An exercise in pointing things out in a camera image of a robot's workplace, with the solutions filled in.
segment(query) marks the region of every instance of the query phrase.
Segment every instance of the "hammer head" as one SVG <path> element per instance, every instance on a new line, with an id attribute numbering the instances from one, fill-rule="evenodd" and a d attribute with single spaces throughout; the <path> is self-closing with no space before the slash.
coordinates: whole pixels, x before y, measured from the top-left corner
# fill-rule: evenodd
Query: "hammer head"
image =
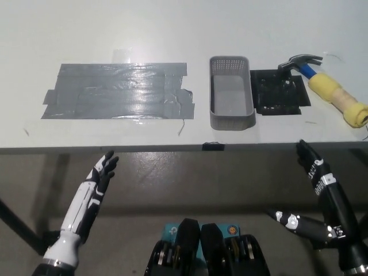
<path id="1" fill-rule="evenodd" d="M 299 71 L 299 68 L 305 64 L 315 64 L 315 65 L 321 65 L 322 62 L 319 60 L 323 60 L 323 57 L 321 56 L 315 56 L 315 55 L 308 55 L 308 54 L 301 54 L 292 56 L 288 62 L 284 62 L 280 64 L 277 69 L 279 72 L 285 72 L 290 71 L 291 69 L 295 69 Z"/>

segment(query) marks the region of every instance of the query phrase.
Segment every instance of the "gray plastic basket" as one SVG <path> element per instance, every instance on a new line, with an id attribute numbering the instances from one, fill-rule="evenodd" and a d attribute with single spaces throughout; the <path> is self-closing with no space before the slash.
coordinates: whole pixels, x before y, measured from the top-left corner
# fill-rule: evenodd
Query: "gray plastic basket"
<path id="1" fill-rule="evenodd" d="M 218 131 L 243 131 L 255 125 L 249 61 L 243 56 L 210 60 L 210 123 Z"/>

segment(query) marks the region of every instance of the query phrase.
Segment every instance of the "white table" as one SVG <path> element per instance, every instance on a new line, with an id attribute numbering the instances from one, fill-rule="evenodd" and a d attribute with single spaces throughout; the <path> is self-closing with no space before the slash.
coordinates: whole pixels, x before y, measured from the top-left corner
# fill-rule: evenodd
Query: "white table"
<path id="1" fill-rule="evenodd" d="M 356 0 L 65 0 L 0 4 L 0 152 L 78 150 L 226 150 L 299 139 L 364 147 L 368 129 L 352 129 L 314 92 L 300 116 L 256 115 L 241 132 L 209 122 L 209 59 L 241 55 L 252 70 L 272 69 L 299 53 L 325 57 L 325 70 L 368 103 L 368 1 Z M 114 50 L 125 51 L 122 56 Z M 62 63 L 186 62 L 193 120 L 41 120 Z"/>

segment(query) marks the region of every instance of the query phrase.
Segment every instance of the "white robotic hand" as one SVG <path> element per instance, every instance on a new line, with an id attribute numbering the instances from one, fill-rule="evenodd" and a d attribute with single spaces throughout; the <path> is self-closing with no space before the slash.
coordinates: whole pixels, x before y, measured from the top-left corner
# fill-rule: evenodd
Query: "white robotic hand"
<path id="1" fill-rule="evenodd" d="M 86 242 L 110 179 L 114 177 L 113 170 L 116 168 L 118 157 L 112 158 L 113 155 L 113 151 L 105 154 L 93 167 L 86 180 L 79 185 L 65 216 L 60 236 L 44 255 L 43 264 L 46 265 L 44 268 L 55 267 L 68 271 L 65 275 L 73 275 L 78 266 L 78 248 Z M 39 271 L 34 275 L 51 274 Z"/>

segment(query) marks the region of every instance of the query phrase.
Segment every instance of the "concrete floor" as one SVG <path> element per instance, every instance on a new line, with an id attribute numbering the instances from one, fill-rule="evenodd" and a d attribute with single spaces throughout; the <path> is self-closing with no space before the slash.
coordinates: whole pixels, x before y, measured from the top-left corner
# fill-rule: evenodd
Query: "concrete floor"
<path id="1" fill-rule="evenodd" d="M 358 152 L 363 162 L 348 150 L 320 153 L 356 211 L 368 210 L 364 153 Z M 336 252 L 312 252 L 308 243 L 262 214 L 265 206 L 289 206 L 320 217 L 294 151 L 119 156 L 116 177 L 80 250 L 77 275 L 143 275 L 164 224 L 185 217 L 240 224 L 243 233 L 258 239 L 272 275 L 340 275 Z M 2 155 L 0 197 L 35 231 L 58 229 L 78 185 L 99 157 Z M 4 223 L 0 223 L 0 246 L 2 275 L 31 275 L 41 260 Z"/>

